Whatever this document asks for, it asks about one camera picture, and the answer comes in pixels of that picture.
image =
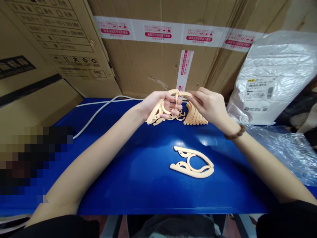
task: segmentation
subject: power cord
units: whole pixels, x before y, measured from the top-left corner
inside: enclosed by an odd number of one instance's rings
[[[117,98],[128,98],[128,99],[122,99],[122,100],[116,100]],[[76,107],[81,107],[81,106],[87,106],[87,105],[93,105],[93,104],[100,104],[100,103],[105,103],[101,108],[99,108],[95,114],[89,119],[89,121],[86,123],[86,125],[73,137],[73,140],[76,139],[78,136],[81,135],[81,133],[83,133],[83,131],[87,128],[87,126],[89,126],[89,124],[92,122],[92,120],[97,116],[97,114],[108,104],[112,103],[112,102],[121,102],[121,101],[131,101],[131,100],[136,100],[136,101],[142,101],[144,99],[135,99],[135,98],[131,98],[128,96],[123,96],[123,95],[119,95],[114,97],[113,99],[111,99],[110,101],[101,101],[101,102],[91,102],[91,103],[85,103],[85,104],[80,104]]]

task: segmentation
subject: forearm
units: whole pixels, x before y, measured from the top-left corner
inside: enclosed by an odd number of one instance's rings
[[[232,123],[230,130],[237,131],[239,128],[237,123]],[[233,143],[280,202],[302,200],[317,205],[315,197],[297,177],[247,132]]]
[[[135,107],[127,111],[61,174],[46,195],[49,203],[38,206],[27,226],[54,217],[76,214],[90,185],[143,122]]]

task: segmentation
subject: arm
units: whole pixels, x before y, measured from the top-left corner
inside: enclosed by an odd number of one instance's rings
[[[191,92],[189,101],[198,111],[224,134],[231,136],[240,131],[240,126],[229,117],[221,94],[205,88]],[[317,205],[310,191],[274,155],[260,145],[247,132],[232,140],[247,159],[255,173],[269,187],[280,202],[302,200]]]
[[[61,174],[46,194],[48,204],[42,203],[35,210],[27,226],[51,218],[76,214],[80,201],[90,185],[109,165],[122,146],[133,133],[141,126],[156,103],[164,99],[164,106],[182,109],[181,99],[178,104],[168,92],[153,92],[141,103],[128,110],[116,124],[114,124],[102,137],[79,155]],[[179,115],[179,111],[172,110],[172,114]],[[171,116],[161,114],[162,118]]]

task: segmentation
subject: blue table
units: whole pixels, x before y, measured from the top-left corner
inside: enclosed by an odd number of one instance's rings
[[[83,103],[105,99],[85,99]],[[25,195],[8,196],[0,204],[0,215],[32,213],[37,203],[30,197],[46,193],[76,157],[103,135],[137,101],[106,106],[74,140],[67,153],[55,153],[42,178],[25,187]],[[75,108],[55,126],[72,126],[76,134],[102,104]],[[185,161],[173,147],[195,149],[214,164],[208,178],[196,179],[171,170],[172,163]],[[215,151],[231,153],[228,158]],[[204,165],[192,158],[194,168]],[[308,189],[317,196],[316,187]],[[227,214],[265,213],[277,204],[268,188],[252,171],[231,141],[213,125],[185,126],[165,121],[157,126],[143,124],[118,153],[84,196],[78,214]]]

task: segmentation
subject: stack of hangers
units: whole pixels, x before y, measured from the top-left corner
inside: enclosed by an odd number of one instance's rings
[[[175,94],[175,102],[177,103],[179,96],[184,97],[192,97],[191,93],[179,91],[178,89],[172,89],[168,91],[171,95]],[[208,121],[198,112],[198,110],[194,107],[194,105],[191,102],[188,102],[186,107],[188,108],[188,114],[185,118],[185,112],[183,113],[182,110],[179,111],[179,115],[171,115],[171,120],[178,120],[178,121],[184,121],[184,125],[206,125],[208,124]],[[149,117],[146,120],[146,123],[153,124],[154,126],[160,124],[162,121],[165,121],[164,118],[160,118],[160,115],[162,113],[171,114],[170,111],[167,111],[164,107],[164,99],[161,99],[153,108],[152,112],[150,113]]]

